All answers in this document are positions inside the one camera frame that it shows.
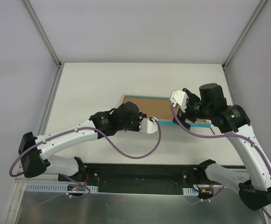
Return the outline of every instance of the blue edge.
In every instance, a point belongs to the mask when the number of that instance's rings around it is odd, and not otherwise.
[[[136,97],[136,98],[153,98],[153,99],[168,99],[168,97],[146,97],[146,96],[133,96],[133,95],[125,95],[126,97]],[[177,124],[173,123],[172,121],[169,120],[159,120],[158,121],[160,125],[171,125],[171,126],[178,126]],[[210,128],[210,124],[201,124],[201,123],[192,123],[188,122],[188,124],[192,127],[206,127]]]

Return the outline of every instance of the white table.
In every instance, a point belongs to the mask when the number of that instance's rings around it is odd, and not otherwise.
[[[71,127],[96,112],[117,107],[124,94],[170,97],[172,90],[186,87],[199,96],[199,87],[207,83],[221,85],[228,104],[232,104],[220,64],[66,63],[46,133]],[[191,131],[213,134],[209,128]],[[58,155],[78,156],[83,162],[96,163],[199,164],[213,159],[221,165],[242,165],[227,139],[196,138],[177,126],[162,126],[162,132],[159,148],[142,160],[123,157],[104,139],[73,146]],[[140,156],[155,146],[157,138],[157,133],[118,132],[111,140],[123,152]]]

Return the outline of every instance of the red wire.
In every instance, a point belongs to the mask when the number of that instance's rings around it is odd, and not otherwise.
[[[86,174],[85,176],[86,176],[86,180],[85,180],[85,183],[84,183],[84,185],[87,185],[87,182],[88,182],[88,178],[89,178],[89,175],[88,175],[88,174]]]

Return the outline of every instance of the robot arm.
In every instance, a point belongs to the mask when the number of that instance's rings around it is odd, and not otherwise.
[[[200,95],[201,99],[187,89],[172,92],[172,106],[176,108],[179,105],[181,111],[177,116],[178,123],[181,124],[181,119],[191,122],[195,122],[197,118],[211,120],[232,143],[248,175],[240,175],[212,160],[201,163],[198,168],[204,172],[207,179],[219,182],[238,193],[250,209],[257,210],[270,204],[271,175],[260,153],[264,155],[270,167],[271,163],[260,147],[245,111],[238,105],[228,106],[222,88],[217,84],[201,86]],[[246,140],[238,138],[239,136],[246,137]]]
[[[146,114],[139,112],[135,104],[126,102],[117,109],[98,112],[89,119],[60,132],[36,137],[32,132],[26,133],[22,138],[19,154],[33,145],[39,144],[39,146],[21,158],[24,176],[35,177],[44,172],[67,176],[83,175],[84,165],[80,158],[64,158],[55,154],[76,144],[103,138],[100,133],[91,128],[102,131],[106,136],[112,136],[121,130],[156,132],[157,125],[146,117]]]

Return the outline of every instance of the reflective metal surface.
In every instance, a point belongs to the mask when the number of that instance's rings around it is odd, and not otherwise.
[[[195,196],[92,194],[70,199],[57,193],[25,192],[17,224],[264,224],[263,213],[251,211],[229,189],[210,203]]]

